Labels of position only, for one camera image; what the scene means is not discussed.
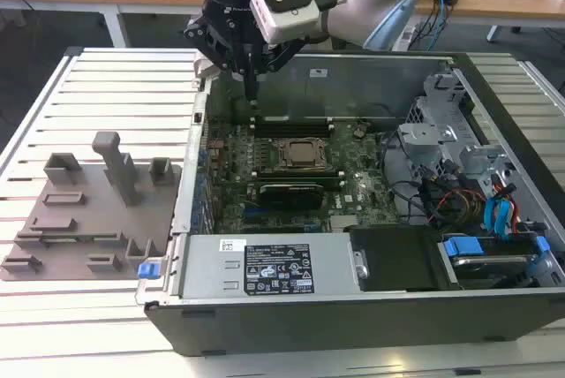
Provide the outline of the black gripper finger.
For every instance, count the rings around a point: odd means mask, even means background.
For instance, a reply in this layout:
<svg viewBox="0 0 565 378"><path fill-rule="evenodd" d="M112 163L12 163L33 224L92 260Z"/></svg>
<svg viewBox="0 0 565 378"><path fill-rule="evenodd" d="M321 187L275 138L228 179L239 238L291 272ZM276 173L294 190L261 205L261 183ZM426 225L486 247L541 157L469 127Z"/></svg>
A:
<svg viewBox="0 0 565 378"><path fill-rule="evenodd" d="M251 51L251 103L257 103L259 76L277 72L303 47L305 39L295 39L275 46L253 45Z"/></svg>
<svg viewBox="0 0 565 378"><path fill-rule="evenodd" d="M213 24L209 19L189 23L184 36L191 47L199 50L222 72L239 75L248 102L252 100L252 63L241 40L240 27L233 19Z"/></svg>

